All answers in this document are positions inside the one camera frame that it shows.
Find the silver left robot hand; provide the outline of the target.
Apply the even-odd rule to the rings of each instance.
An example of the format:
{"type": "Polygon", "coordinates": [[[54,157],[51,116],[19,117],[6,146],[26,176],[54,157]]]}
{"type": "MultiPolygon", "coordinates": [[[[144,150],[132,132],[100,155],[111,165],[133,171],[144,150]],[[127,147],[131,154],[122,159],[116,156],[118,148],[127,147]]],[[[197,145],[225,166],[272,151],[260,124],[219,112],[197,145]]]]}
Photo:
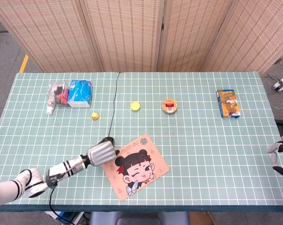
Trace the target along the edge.
{"type": "Polygon", "coordinates": [[[106,138],[97,145],[87,150],[87,157],[92,166],[100,166],[113,161],[117,157],[118,150],[114,146],[114,140],[106,138]]]}

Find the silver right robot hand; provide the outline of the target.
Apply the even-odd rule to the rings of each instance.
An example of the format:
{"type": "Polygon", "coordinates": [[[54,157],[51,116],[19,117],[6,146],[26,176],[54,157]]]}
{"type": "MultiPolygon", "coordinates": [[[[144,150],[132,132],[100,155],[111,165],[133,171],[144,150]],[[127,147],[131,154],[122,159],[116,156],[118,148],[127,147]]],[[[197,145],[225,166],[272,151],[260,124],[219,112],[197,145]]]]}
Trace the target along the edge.
{"type": "Polygon", "coordinates": [[[268,148],[268,151],[267,151],[267,153],[269,153],[271,156],[272,168],[283,176],[283,168],[280,167],[277,162],[277,154],[280,152],[283,153],[283,141],[274,143],[268,148]]]}

